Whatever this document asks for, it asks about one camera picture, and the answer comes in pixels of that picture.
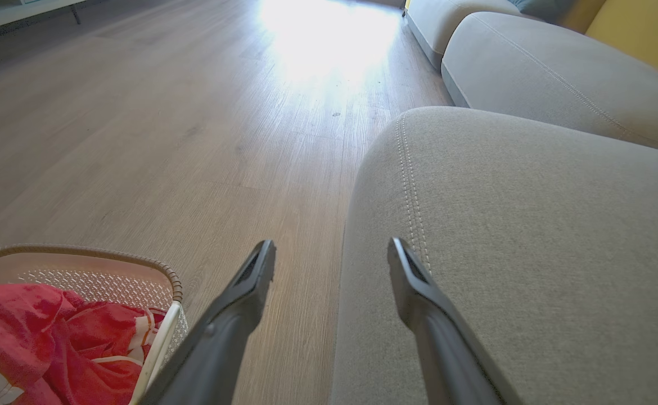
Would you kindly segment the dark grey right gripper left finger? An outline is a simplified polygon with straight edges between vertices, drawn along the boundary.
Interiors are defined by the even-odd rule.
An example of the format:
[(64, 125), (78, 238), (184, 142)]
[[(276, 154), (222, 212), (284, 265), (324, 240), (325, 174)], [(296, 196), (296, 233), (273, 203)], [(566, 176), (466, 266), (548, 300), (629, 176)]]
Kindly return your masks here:
[(247, 341), (260, 324), (277, 248), (257, 243), (149, 384), (140, 404), (231, 404)]

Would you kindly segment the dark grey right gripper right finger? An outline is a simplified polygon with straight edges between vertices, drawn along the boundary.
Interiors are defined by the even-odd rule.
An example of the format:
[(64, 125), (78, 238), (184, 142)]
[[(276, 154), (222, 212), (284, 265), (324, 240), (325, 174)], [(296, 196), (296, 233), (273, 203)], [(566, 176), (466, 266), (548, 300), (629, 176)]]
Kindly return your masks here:
[(430, 404), (520, 404), (486, 349), (409, 244), (390, 240), (386, 259), (399, 318), (416, 340)]

